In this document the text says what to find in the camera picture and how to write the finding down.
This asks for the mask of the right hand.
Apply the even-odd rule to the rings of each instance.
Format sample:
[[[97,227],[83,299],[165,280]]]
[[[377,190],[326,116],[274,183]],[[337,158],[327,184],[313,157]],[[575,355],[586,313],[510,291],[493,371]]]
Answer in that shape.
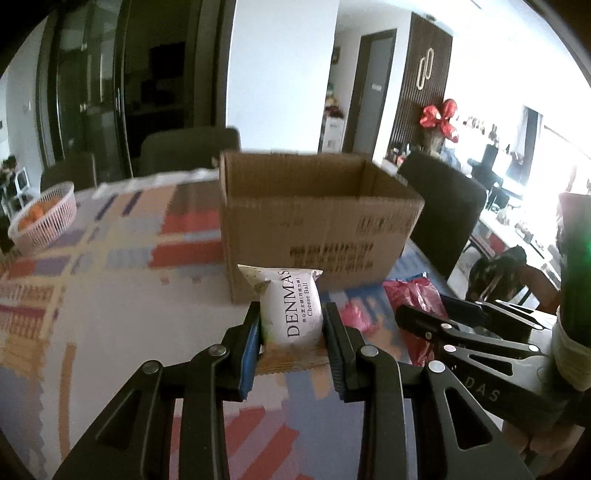
[[[544,458],[541,475],[557,471],[581,440],[585,428],[574,424],[556,424],[551,430],[537,436],[529,436],[508,421],[503,422],[502,432],[521,457],[531,450]]]

